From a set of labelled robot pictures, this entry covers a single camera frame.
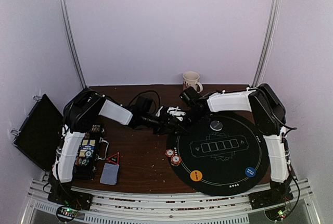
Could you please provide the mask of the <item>blue playing card deck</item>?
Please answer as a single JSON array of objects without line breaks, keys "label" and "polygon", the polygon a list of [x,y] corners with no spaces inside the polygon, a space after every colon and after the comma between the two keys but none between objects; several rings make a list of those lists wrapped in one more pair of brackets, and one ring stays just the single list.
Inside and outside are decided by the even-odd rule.
[{"label": "blue playing card deck", "polygon": [[119,168],[120,165],[118,164],[105,163],[100,177],[100,183],[106,185],[116,185],[118,180]]}]

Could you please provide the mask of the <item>red poker chip stack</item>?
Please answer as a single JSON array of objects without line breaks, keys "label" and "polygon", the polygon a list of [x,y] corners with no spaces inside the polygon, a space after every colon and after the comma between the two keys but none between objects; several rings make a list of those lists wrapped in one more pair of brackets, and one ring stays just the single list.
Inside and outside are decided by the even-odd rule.
[{"label": "red poker chip stack", "polygon": [[165,151],[165,155],[166,155],[167,157],[172,157],[172,156],[174,156],[174,150],[173,150],[173,149],[167,149],[167,150]]}]

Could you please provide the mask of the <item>blue small blind button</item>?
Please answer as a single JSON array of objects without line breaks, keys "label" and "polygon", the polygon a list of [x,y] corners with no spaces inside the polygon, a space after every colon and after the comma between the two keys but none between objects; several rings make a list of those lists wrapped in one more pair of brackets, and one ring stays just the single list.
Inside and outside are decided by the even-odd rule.
[{"label": "blue small blind button", "polygon": [[253,167],[247,167],[245,169],[245,174],[246,174],[247,177],[253,178],[253,177],[256,176],[257,172]]}]

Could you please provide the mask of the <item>clear dealer button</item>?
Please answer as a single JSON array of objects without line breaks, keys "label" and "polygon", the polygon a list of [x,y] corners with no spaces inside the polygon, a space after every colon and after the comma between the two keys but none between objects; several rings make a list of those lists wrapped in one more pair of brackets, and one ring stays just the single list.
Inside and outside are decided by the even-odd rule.
[{"label": "clear dealer button", "polygon": [[213,131],[221,131],[223,129],[223,124],[218,120],[214,120],[210,123],[210,128]]}]

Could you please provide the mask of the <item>orange big blind button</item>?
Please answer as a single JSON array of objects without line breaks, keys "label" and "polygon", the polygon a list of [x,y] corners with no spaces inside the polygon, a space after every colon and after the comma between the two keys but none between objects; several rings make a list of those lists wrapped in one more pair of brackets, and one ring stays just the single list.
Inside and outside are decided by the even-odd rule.
[{"label": "orange big blind button", "polygon": [[203,178],[203,174],[201,171],[199,170],[193,170],[191,173],[190,173],[190,179],[194,182],[199,182],[201,181]]}]

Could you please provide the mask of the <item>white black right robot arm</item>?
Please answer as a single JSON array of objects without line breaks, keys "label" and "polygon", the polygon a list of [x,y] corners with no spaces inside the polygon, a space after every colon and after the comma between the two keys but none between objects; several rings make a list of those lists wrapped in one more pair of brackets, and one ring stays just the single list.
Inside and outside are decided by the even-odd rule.
[{"label": "white black right robot arm", "polygon": [[270,188],[256,193],[259,204],[277,204],[289,193],[290,158],[286,110],[263,83],[244,91],[206,95],[187,88],[184,133],[170,135],[170,165],[186,185],[210,196],[232,196],[256,186],[267,173]]}]

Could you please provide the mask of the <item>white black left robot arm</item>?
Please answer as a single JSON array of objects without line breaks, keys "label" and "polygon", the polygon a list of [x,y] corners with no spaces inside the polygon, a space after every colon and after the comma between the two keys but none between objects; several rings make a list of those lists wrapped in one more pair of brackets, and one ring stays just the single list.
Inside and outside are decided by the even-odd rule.
[{"label": "white black left robot arm", "polygon": [[81,197],[71,190],[73,170],[79,147],[100,116],[132,129],[148,127],[155,134],[180,133],[186,113],[179,107],[162,106],[160,101],[151,111],[153,103],[152,98],[146,97],[146,92],[137,94],[127,105],[91,89],[77,94],[63,110],[61,140],[49,179],[51,195],[65,206],[82,206]]}]

